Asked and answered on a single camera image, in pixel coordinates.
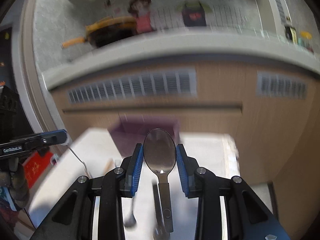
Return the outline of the cream fringed tablecloth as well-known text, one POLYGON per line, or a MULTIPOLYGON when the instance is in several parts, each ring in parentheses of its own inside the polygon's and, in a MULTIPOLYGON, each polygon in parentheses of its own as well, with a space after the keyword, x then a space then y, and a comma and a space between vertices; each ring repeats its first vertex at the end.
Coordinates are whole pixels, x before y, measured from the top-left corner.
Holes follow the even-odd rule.
MULTIPOLYGON (((218 177, 231 178, 240 174, 238 149, 230 135, 181 132, 180 139, 187 156, 195 158, 200 167, 207 168, 218 177)), ((28 212, 35 227, 41 224, 76 179, 85 174, 85 170, 88 170, 93 178, 100 177, 104 175, 108 159, 112 158, 114 164, 119 164, 122 160, 111 135, 104 128, 87 129, 73 141, 71 148, 61 155, 33 194, 28 212)), ((156 175, 144 164, 135 200, 122 200, 124 217, 128 217, 130 209, 134 208, 137 221, 134 228, 125 230, 126 239, 153 238, 156 222, 153 180, 157 180, 156 175)), ((168 182, 174 224, 170 238, 194 239, 198 200, 185 197, 177 168, 170 172, 168 182)))

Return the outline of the cartoon wall sticker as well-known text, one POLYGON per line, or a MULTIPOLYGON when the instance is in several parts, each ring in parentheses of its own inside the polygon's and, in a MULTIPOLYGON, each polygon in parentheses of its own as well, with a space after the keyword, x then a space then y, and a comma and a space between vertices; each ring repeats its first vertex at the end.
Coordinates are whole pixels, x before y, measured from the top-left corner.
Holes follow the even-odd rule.
POLYGON ((243 28, 245 18, 239 0, 106 0, 113 17, 131 16, 136 33, 176 28, 243 28))

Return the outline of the yellow-handled frying pan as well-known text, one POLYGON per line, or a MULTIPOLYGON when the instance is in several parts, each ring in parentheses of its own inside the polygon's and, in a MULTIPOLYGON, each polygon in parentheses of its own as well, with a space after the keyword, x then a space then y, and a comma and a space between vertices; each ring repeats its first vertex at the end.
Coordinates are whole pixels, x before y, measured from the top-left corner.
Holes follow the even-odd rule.
POLYGON ((61 43, 63 49, 70 46, 89 43, 95 48, 133 37, 136 35, 137 21, 132 16, 105 17, 92 25, 85 26, 85 36, 61 43))

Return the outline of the small grey vent grille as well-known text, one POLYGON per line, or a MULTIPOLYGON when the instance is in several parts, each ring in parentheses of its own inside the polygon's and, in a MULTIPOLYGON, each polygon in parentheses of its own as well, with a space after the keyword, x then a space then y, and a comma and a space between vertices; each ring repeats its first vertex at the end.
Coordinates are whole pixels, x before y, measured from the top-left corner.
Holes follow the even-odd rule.
POLYGON ((257 73, 256 94, 267 97, 306 98, 308 85, 302 79, 269 72, 257 73))

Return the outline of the translucent brown plastic spoon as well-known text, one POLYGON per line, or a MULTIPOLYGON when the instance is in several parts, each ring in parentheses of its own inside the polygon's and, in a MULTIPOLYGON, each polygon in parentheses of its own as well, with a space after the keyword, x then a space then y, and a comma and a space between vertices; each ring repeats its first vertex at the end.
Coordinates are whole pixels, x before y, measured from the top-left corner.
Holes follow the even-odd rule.
POLYGON ((174 227, 168 175, 176 163, 175 143, 165 130, 160 128, 153 129, 145 137, 143 153, 148 168, 158 178, 158 190, 165 230, 168 233, 172 233, 174 227))

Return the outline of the dark sauce bottle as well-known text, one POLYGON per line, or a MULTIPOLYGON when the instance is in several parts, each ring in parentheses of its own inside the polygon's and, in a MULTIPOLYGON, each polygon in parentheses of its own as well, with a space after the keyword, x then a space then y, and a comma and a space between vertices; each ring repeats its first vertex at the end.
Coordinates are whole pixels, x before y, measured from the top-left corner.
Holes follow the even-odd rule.
POLYGON ((285 35, 286 38, 292 41, 294 44, 298 43, 297 32, 296 29, 292 26, 285 25, 285 35))

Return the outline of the long grey vent grille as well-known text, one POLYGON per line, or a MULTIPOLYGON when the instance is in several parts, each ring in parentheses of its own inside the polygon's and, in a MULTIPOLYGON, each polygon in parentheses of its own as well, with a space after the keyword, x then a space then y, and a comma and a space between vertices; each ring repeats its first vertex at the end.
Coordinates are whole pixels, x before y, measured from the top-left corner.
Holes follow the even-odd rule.
POLYGON ((88 83, 67 91, 72 104, 135 99, 143 96, 197 94, 194 68, 125 75, 88 83))

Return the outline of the smiley-handle metal spoon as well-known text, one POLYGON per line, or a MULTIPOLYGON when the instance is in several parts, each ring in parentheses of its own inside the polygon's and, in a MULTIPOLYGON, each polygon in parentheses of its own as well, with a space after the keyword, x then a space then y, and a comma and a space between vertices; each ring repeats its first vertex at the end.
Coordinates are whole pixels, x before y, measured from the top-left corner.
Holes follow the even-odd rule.
POLYGON ((159 190, 158 185, 155 180, 152 181, 152 190, 153 190, 153 199, 155 205, 155 217, 156 217, 156 225, 153 232, 153 239, 170 239, 170 233, 166 232, 162 210, 161 210, 161 201, 159 198, 159 190))

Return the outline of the wooden spoon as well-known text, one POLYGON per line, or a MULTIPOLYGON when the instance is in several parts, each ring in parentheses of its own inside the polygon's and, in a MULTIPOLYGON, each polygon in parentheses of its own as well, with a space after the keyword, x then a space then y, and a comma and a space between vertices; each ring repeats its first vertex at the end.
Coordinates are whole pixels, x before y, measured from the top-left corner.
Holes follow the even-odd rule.
POLYGON ((104 174, 107 174, 111 170, 114 169, 114 160, 112 158, 108 159, 105 168, 104 168, 104 174))

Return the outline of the yellow-lid jar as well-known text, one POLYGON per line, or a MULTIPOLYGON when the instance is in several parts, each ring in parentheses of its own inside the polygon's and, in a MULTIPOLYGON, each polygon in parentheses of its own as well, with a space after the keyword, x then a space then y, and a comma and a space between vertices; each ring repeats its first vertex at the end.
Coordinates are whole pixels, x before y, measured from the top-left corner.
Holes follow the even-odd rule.
POLYGON ((298 38, 298 44, 313 53, 312 35, 308 31, 301 31, 298 38))

